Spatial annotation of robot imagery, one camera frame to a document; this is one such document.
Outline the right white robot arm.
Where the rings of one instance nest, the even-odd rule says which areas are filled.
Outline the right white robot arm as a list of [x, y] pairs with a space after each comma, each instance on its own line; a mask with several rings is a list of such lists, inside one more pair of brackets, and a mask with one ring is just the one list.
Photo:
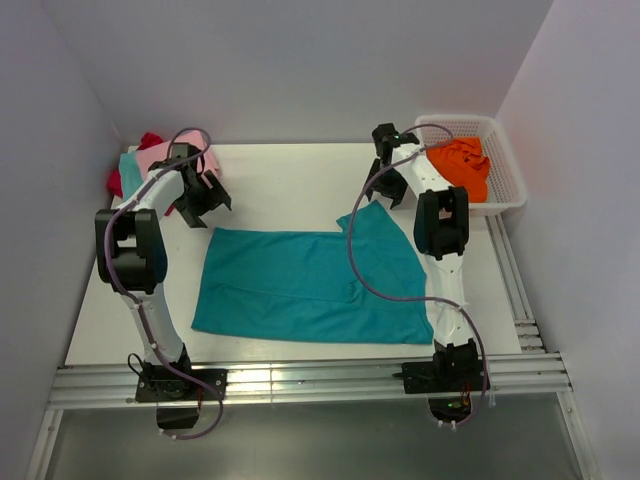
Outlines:
[[463, 260], [470, 234], [468, 194], [437, 171], [423, 147], [377, 147], [362, 194], [368, 197], [377, 192], [397, 205], [404, 197], [397, 186], [411, 190], [417, 199], [413, 239], [423, 256], [427, 280], [425, 293], [413, 300], [425, 304], [433, 327], [434, 349], [467, 353], [475, 347], [476, 356], [483, 359], [486, 350], [467, 311], [463, 285]]

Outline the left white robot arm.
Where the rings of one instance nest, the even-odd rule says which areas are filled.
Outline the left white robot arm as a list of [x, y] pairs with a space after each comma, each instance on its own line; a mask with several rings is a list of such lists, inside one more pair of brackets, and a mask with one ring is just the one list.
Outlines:
[[204, 229], [203, 216], [220, 206], [230, 208], [231, 197], [198, 160], [156, 163], [129, 199], [98, 211], [94, 220], [100, 278], [130, 309], [143, 340], [143, 365], [162, 372], [159, 388], [172, 399], [191, 394], [195, 375], [166, 301], [169, 263], [160, 221], [175, 209], [187, 227]]

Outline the folded pink t shirt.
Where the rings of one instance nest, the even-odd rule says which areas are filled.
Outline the folded pink t shirt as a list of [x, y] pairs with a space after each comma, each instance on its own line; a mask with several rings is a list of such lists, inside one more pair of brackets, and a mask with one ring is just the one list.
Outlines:
[[[177, 143], [178, 142], [191, 143], [199, 147], [201, 150], [206, 146], [205, 137], [203, 136], [203, 134], [199, 131], [194, 130], [181, 134], [177, 139]], [[140, 138], [139, 146], [135, 150], [135, 152], [137, 153], [137, 158], [141, 166], [146, 170], [146, 175], [149, 171], [148, 168], [152, 163], [164, 160], [167, 157], [168, 145], [169, 142], [165, 141], [163, 137], [156, 133], [147, 131], [142, 135], [142, 137]], [[221, 167], [218, 164], [211, 148], [209, 148], [205, 152], [204, 158], [205, 169], [202, 173], [209, 170], [217, 178], [220, 178], [222, 173]]]

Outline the orange crumpled t shirt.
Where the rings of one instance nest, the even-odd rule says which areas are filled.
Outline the orange crumpled t shirt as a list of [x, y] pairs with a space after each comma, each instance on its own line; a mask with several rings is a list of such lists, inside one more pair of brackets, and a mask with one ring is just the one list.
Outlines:
[[470, 203], [488, 199], [491, 163], [479, 137], [456, 138], [447, 145], [428, 149], [426, 156], [443, 178], [466, 189]]

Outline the folded light teal t shirt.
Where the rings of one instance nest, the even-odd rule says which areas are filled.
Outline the folded light teal t shirt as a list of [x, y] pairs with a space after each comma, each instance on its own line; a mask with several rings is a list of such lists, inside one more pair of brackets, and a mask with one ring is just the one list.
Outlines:
[[146, 179], [146, 170], [141, 166], [135, 151], [120, 155], [118, 171], [121, 179], [122, 199], [130, 199]]

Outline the folded red t shirt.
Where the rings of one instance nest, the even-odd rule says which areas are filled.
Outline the folded red t shirt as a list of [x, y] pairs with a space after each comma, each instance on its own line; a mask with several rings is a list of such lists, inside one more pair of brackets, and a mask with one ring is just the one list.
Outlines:
[[121, 179], [118, 166], [111, 172], [107, 180], [107, 189], [110, 194], [122, 199]]

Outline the white plastic basket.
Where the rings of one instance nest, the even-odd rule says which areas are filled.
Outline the white plastic basket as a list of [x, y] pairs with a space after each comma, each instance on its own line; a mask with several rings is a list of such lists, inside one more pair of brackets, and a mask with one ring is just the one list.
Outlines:
[[447, 145], [461, 137], [479, 137], [491, 167], [489, 196], [484, 203], [470, 203], [477, 215], [492, 216], [526, 202], [526, 189], [515, 157], [500, 124], [486, 116], [462, 114], [422, 115], [415, 120], [417, 135], [428, 149]]

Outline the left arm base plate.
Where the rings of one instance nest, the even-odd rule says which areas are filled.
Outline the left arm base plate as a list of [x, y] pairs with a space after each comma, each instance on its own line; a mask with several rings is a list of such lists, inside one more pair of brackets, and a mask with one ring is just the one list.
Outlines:
[[166, 369], [156, 369], [143, 375], [135, 393], [137, 403], [167, 403], [217, 401], [225, 397], [226, 369], [205, 368], [189, 372], [189, 375], [210, 387], [204, 388]]

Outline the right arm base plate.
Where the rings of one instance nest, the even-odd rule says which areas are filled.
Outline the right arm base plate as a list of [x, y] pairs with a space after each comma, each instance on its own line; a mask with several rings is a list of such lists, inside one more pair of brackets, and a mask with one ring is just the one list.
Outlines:
[[471, 362], [405, 362], [392, 377], [403, 382], [406, 394], [482, 392], [491, 386], [479, 359]]

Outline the aluminium mounting rail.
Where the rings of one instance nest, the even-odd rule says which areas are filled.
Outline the aluminium mounting rail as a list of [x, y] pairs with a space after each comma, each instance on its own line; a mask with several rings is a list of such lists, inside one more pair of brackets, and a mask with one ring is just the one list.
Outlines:
[[[405, 399], [394, 375], [401, 359], [220, 363], [228, 371], [227, 405], [292, 404]], [[515, 354], [489, 357], [490, 393], [566, 393], [573, 390], [561, 355]], [[58, 370], [46, 407], [50, 410], [141, 407], [137, 377], [124, 365]]]

